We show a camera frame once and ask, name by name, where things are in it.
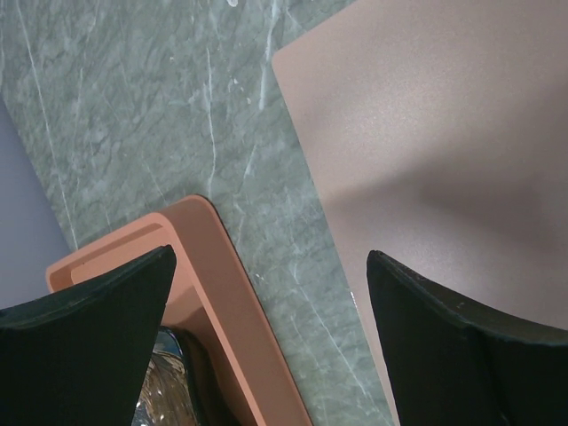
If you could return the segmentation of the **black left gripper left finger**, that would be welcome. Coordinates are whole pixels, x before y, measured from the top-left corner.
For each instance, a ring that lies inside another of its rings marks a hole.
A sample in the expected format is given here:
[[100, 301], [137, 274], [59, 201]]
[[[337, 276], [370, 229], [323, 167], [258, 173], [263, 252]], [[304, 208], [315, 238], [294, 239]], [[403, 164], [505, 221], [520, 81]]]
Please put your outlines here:
[[129, 425], [177, 259], [161, 246], [1, 311], [3, 425]]

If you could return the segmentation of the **pink brown file folder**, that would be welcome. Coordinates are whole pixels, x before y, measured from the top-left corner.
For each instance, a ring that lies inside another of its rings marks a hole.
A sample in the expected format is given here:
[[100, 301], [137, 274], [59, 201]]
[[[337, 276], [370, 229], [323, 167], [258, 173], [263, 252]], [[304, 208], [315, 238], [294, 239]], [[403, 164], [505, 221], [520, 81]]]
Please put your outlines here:
[[372, 250], [566, 327], [566, 2], [357, 1], [272, 67], [389, 404]]

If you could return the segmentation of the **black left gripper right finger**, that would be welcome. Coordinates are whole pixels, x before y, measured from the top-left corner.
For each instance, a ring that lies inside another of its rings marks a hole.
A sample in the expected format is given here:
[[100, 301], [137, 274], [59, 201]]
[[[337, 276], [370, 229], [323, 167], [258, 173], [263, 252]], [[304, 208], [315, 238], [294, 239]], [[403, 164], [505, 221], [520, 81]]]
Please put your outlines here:
[[567, 332], [428, 280], [381, 251], [367, 283], [403, 425], [565, 425]]

